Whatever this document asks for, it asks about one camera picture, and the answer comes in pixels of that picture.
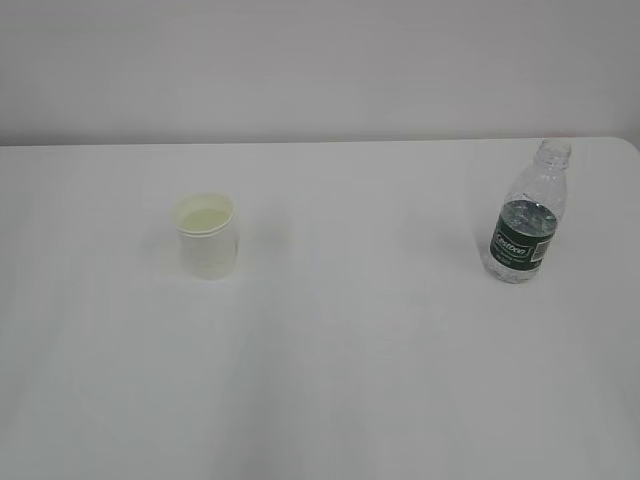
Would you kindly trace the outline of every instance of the white cup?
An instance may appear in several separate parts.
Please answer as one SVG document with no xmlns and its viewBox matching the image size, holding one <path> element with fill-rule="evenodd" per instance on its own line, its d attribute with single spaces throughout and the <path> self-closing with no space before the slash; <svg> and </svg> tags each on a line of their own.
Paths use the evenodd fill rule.
<svg viewBox="0 0 640 480">
<path fill-rule="evenodd" d="M 199 193 L 183 199 L 173 214 L 182 247 L 182 263 L 193 275 L 216 280 L 233 271 L 238 234 L 233 203 L 217 193 Z"/>
</svg>

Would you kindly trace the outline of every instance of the cup rim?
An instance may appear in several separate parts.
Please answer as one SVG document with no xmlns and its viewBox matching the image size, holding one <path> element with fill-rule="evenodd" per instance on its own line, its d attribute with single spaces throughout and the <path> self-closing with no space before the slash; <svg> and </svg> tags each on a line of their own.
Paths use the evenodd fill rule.
<svg viewBox="0 0 640 480">
<path fill-rule="evenodd" d="M 217 225 L 216 227 L 209 230 L 198 230 L 198 231 L 187 230 L 180 226 L 180 220 L 185 215 L 184 212 L 185 211 L 188 212 L 190 210 L 189 204 L 198 204 L 200 206 L 207 206 L 207 203 L 209 204 L 214 203 L 216 204 L 216 206 L 219 206 L 220 204 L 222 204 L 225 207 L 225 210 L 226 210 L 225 213 L 228 214 L 228 218 L 225 220 L 224 223 Z M 188 195 L 178 202 L 178 204 L 173 210 L 173 224 L 176 230 L 178 230 L 180 234 L 185 237 L 190 237 L 190 238 L 212 237 L 220 233 L 222 230 L 225 230 L 233 220 L 234 216 L 235 216 L 235 208 L 234 208 L 233 202 L 227 195 L 223 195 L 221 193 L 213 193 L 213 192 L 196 193 L 193 195 Z"/>
</svg>

